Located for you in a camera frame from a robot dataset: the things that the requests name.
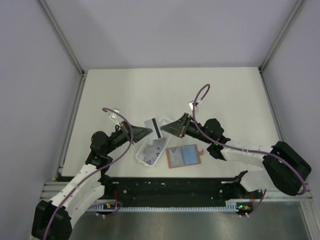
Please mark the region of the white plastic basket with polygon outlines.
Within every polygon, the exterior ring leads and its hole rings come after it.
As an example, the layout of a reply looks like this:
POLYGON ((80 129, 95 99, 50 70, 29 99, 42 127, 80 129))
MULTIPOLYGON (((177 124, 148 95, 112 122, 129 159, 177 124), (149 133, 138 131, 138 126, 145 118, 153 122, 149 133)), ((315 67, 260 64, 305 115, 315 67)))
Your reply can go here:
POLYGON ((172 136, 160 130, 160 127, 171 122, 172 120, 167 117, 152 118, 144 122, 145 127, 151 129, 152 132, 135 154, 135 159, 139 163, 150 168, 155 166, 172 139, 172 136))

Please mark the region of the tan leather card holder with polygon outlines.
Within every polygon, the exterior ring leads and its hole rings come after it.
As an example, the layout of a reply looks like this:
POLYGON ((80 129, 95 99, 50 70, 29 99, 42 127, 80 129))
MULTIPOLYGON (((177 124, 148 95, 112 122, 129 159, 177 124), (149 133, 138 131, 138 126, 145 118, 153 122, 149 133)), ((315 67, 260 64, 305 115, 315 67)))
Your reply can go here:
POLYGON ((199 150, 198 146, 196 144, 184 145, 184 146, 178 146, 178 147, 170 147, 170 148, 166 149, 167 163, 168 163, 168 167, 170 169, 199 165, 202 163, 201 156, 203 154, 204 154, 204 150, 203 149, 199 150), (171 149, 171 148, 181 148, 184 165, 179 166, 179 167, 172 167, 171 166, 170 157, 169 157, 169 149, 171 149))

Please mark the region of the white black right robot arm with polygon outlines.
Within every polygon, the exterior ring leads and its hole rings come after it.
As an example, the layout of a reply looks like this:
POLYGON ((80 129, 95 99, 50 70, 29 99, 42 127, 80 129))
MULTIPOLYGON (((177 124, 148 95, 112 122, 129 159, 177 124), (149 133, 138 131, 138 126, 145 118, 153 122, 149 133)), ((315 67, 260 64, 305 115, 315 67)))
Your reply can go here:
POLYGON ((224 129, 215 118, 204 125, 195 123, 188 113, 160 129, 178 138, 192 137, 208 144, 211 157, 225 162, 241 162, 254 166, 254 170, 241 171, 234 180, 233 192, 245 198, 256 190, 277 188, 289 196, 299 195, 310 175, 311 166, 286 142, 278 141, 272 146, 244 145, 224 136, 224 129))

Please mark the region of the grey card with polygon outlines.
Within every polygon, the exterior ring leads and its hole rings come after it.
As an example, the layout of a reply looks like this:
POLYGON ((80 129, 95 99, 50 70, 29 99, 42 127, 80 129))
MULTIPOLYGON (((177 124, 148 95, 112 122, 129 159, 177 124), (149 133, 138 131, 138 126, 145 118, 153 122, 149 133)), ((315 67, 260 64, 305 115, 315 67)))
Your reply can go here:
POLYGON ((160 130, 160 125, 156 118, 151 118, 149 120, 144 121, 144 125, 146 128, 152 130, 152 132, 148 135, 151 141, 155 141, 163 137, 163 134, 160 130))

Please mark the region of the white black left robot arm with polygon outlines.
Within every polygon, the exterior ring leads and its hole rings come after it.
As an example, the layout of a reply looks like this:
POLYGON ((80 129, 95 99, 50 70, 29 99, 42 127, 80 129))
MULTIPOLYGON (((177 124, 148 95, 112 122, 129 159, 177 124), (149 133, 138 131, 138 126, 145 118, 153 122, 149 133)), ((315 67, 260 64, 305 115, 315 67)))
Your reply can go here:
POLYGON ((133 145, 152 133, 152 129, 122 121, 111 135, 103 131, 91 137, 90 153, 76 176, 50 200, 41 200, 33 218, 31 235, 39 240, 67 240, 79 218, 100 197, 114 191, 105 176, 115 163, 109 154, 125 143, 133 145))

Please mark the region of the silver VIP card 88888819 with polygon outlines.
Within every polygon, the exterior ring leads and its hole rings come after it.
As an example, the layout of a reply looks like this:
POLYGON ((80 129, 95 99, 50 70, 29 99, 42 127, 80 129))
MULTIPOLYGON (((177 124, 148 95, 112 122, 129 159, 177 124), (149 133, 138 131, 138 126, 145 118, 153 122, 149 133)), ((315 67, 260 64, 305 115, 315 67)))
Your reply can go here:
POLYGON ((183 153, 181 147, 170 148, 169 153, 169 162, 173 168, 180 167, 184 165, 183 153))

